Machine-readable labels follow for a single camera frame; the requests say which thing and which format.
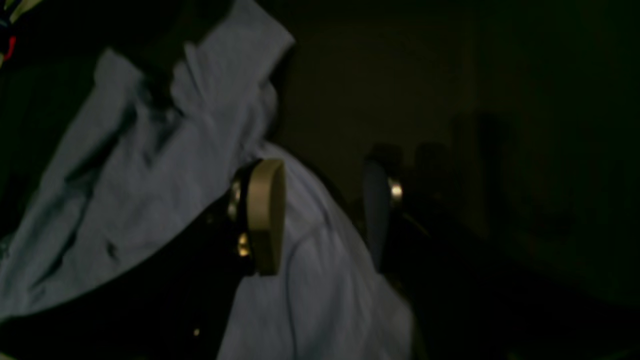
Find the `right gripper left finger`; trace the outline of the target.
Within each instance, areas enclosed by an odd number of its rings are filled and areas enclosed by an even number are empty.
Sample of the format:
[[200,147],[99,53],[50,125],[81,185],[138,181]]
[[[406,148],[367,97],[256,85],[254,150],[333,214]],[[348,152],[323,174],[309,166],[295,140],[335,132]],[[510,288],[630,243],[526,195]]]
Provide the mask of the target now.
[[1,326],[3,360],[214,360],[244,277],[281,264],[286,172],[251,162],[153,256],[73,301]]

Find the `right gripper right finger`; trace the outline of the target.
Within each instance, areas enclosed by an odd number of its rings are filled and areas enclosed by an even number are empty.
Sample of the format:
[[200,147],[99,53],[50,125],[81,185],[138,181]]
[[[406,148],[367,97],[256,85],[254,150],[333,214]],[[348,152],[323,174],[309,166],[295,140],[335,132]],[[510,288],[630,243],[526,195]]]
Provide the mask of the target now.
[[375,158],[362,176],[374,268],[398,287],[425,360],[637,360],[639,312],[508,260]]

